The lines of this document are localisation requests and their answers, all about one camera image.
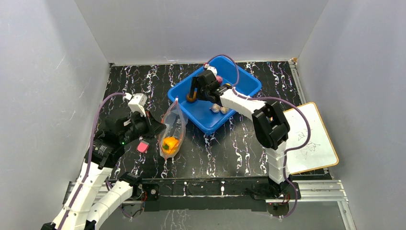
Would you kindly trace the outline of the brown potato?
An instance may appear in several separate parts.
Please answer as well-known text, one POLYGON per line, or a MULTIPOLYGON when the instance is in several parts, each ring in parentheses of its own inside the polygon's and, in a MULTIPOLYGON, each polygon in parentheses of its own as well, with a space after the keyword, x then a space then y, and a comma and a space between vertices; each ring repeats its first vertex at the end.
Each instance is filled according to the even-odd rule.
POLYGON ((196 101, 195 95, 190 96, 190 95, 186 95, 186 100, 190 103, 193 103, 196 101))

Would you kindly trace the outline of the clear zip top bag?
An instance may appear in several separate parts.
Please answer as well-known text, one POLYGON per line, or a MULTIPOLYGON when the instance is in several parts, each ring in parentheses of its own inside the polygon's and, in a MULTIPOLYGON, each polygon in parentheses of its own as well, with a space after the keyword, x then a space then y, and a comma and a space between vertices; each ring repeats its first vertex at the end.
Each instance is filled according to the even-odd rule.
POLYGON ((186 134, 186 125, 188 122, 188 118, 186 114, 181 110, 181 106, 179 103, 178 97, 175 101, 170 105, 166 113, 163 115, 161 119, 161 123, 166 125, 165 131, 162 131, 158 136, 158 143, 160 149, 160 155, 164 159, 174 158, 176 154, 179 152, 180 147, 185 140, 186 134), (180 141, 178 146, 178 151, 176 154, 173 155, 165 155, 161 149, 163 139, 166 137, 175 137, 180 141))

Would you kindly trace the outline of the orange bell pepper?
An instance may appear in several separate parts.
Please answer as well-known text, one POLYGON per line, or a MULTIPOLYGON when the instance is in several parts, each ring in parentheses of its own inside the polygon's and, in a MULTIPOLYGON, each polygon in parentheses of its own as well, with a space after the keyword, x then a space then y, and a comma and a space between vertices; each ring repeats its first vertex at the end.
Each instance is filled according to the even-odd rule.
POLYGON ((178 151, 180 141, 175 137, 166 137, 163 139, 161 149, 165 155, 173 155, 178 151))

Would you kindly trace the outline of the blue plastic bin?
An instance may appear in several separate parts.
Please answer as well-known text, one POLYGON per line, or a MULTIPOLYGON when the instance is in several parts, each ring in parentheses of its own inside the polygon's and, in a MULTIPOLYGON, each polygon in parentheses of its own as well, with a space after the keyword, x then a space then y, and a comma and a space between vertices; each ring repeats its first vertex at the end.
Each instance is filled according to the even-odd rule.
MULTIPOLYGON (((223 83, 234 84, 237 81, 235 65, 231 60, 224 56, 215 57, 210 61, 210 65, 215 67, 218 75, 223 78, 223 83)), ((253 96, 262 88, 261 82, 239 67, 239 82, 236 85, 236 91, 246 96, 253 96)), ((214 113, 211 110, 212 103, 209 101, 197 100, 190 103, 186 100, 186 95, 190 91, 192 78, 203 71, 203 67, 188 74, 187 77, 175 84, 168 91, 168 98, 173 102, 178 98, 181 110, 204 134, 210 135, 222 126, 236 112, 229 110, 227 114, 214 113)))

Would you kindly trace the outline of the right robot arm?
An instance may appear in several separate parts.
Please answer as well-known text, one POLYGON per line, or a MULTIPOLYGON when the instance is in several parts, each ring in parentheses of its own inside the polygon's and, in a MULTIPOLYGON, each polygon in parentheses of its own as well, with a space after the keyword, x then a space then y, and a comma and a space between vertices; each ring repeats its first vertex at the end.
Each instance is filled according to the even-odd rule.
POLYGON ((251 193, 273 198, 283 198, 288 193, 292 181, 285 151, 290 125, 278 102, 251 98, 237 92, 234 86, 220 84, 209 69, 192 78, 186 99, 210 101, 249 118, 258 142, 266 151, 268 163, 268 187, 251 189, 251 193))

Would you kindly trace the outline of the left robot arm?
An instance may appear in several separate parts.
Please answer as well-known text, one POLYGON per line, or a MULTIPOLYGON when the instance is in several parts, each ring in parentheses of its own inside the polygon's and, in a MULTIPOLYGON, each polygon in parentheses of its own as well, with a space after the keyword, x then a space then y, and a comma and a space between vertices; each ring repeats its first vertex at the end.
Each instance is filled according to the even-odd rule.
POLYGON ((101 199, 97 194, 105 184, 125 146, 139 138, 155 138, 166 126, 150 112, 119 110, 106 116, 86 153, 79 177, 60 213, 44 230, 98 230, 105 220, 127 199, 138 199, 143 193, 141 178, 129 172, 119 177, 101 199))

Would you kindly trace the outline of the pink eraser block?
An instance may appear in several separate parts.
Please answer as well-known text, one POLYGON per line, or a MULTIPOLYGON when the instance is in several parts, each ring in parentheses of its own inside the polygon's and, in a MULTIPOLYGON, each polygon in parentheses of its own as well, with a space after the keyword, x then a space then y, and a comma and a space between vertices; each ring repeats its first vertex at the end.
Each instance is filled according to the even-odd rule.
POLYGON ((149 148, 150 144, 146 141, 140 141, 139 144, 137 145, 136 150, 141 153, 144 154, 147 152, 148 148, 149 148))

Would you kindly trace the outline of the purple onion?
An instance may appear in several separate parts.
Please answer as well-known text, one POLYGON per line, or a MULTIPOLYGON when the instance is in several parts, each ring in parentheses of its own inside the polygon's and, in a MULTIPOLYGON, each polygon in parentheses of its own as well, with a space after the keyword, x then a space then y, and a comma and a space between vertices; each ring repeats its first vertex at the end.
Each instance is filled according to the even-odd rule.
POLYGON ((221 86, 223 83, 223 78, 219 75, 216 75, 215 79, 216 79, 216 82, 221 86))

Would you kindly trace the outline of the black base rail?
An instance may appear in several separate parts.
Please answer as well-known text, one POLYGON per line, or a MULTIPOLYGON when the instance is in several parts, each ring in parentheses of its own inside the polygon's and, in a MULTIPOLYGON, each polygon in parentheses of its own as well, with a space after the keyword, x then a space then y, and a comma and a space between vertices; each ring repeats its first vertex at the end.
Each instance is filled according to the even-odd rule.
POLYGON ((267 176, 149 178, 139 181, 122 205, 138 205, 146 212, 247 209, 284 215, 301 197, 298 183, 277 185, 267 176))

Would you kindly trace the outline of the white board wooden frame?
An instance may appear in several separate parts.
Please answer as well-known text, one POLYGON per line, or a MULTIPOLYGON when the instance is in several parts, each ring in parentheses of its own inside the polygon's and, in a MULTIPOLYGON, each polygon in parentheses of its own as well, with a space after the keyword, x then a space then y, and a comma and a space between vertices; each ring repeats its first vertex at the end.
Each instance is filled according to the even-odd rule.
MULTIPOLYGON (((287 167, 291 174, 335 166, 339 158, 330 140, 318 108, 314 102, 298 107, 305 115, 310 125, 310 139, 306 146, 287 154, 287 167)), ((307 139, 308 132, 305 121, 294 109, 284 111, 290 125, 286 147, 293 148, 302 145, 307 139)))

